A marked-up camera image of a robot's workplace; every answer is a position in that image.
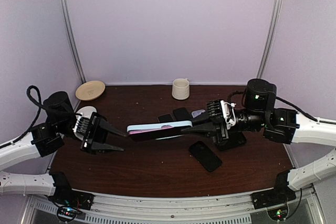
black smartphone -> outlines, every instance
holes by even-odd
[[[192,144],[189,147],[189,152],[210,173],[222,165],[222,161],[219,157],[202,141]]]
[[[170,115],[170,114],[160,115],[160,116],[157,117],[157,120],[158,120],[159,123],[174,122],[174,119],[173,119],[172,115]]]
[[[192,116],[185,107],[173,110],[173,114],[177,121],[187,121],[192,119]]]

wooden plate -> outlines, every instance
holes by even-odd
[[[76,97],[81,101],[91,101],[103,94],[105,84],[102,81],[89,81],[76,90]]]

table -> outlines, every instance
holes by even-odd
[[[244,86],[191,86],[190,97],[171,97],[171,86],[108,86],[104,94],[83,106],[98,113],[120,130],[130,124],[157,122],[157,116],[186,107],[205,109],[206,102],[226,100]],[[240,104],[240,99],[233,99]],[[107,143],[125,152],[89,155],[80,151],[80,142],[65,139],[56,154],[51,172],[62,171],[74,189],[94,193],[137,197],[194,197],[242,193],[273,187],[279,172],[292,168],[282,144],[246,132],[247,144],[220,152],[210,139],[195,135],[165,141],[133,142],[109,135]],[[223,161],[216,171],[207,172],[190,156],[188,147],[202,140]]]

wood grain surface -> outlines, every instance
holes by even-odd
[[[98,113],[120,130],[128,125],[156,123],[157,116],[186,107],[204,109],[206,102],[224,99],[242,86],[191,86],[190,97],[177,101],[170,86],[109,86],[104,94],[80,107],[95,106]],[[233,99],[238,104],[239,97]],[[125,152],[90,155],[80,142],[65,139],[51,171],[62,171],[74,189],[95,193],[138,197],[215,196],[266,189],[274,185],[279,172],[292,165],[282,144],[266,140],[262,133],[244,133],[247,144],[220,152],[207,138],[188,135],[172,140],[133,142],[109,135],[107,143]],[[202,140],[223,164],[207,172],[190,155],[188,147]]]

white mug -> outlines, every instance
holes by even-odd
[[[185,100],[189,97],[188,79],[180,78],[173,81],[172,96],[177,100]]]

